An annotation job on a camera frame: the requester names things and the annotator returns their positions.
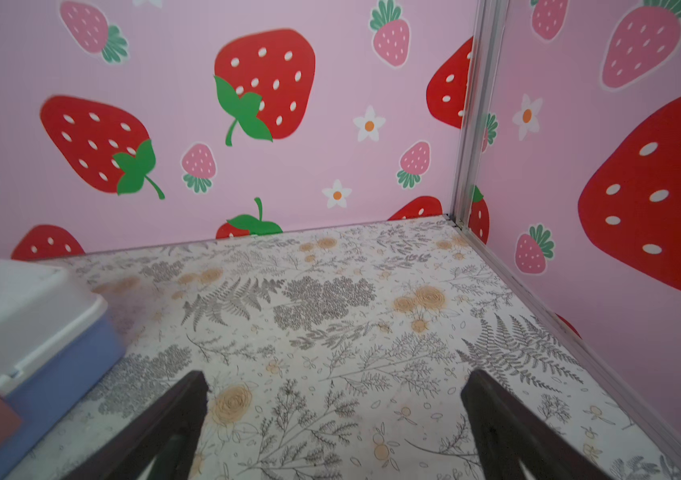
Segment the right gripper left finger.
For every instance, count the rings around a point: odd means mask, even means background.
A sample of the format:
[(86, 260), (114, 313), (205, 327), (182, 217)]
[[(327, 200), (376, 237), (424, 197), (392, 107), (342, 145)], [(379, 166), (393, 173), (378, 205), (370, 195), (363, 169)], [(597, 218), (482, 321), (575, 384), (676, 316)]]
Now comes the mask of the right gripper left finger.
[(208, 382), (192, 371), (68, 479), (188, 479), (208, 414)]

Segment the blue white plastic toolbox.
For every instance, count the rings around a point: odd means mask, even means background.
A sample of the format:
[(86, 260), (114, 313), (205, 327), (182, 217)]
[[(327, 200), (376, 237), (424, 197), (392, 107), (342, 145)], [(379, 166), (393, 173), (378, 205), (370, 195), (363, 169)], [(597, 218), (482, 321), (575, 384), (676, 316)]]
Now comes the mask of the blue white plastic toolbox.
[(125, 353), (108, 302), (76, 274), (0, 260), (0, 479)]

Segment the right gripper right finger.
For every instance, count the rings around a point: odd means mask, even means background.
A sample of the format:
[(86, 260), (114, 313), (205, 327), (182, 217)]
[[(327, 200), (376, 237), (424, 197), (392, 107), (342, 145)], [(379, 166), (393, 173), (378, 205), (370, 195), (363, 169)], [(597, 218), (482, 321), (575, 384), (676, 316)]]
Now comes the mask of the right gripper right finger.
[(461, 399), (487, 479), (609, 479), (487, 372), (471, 373)]

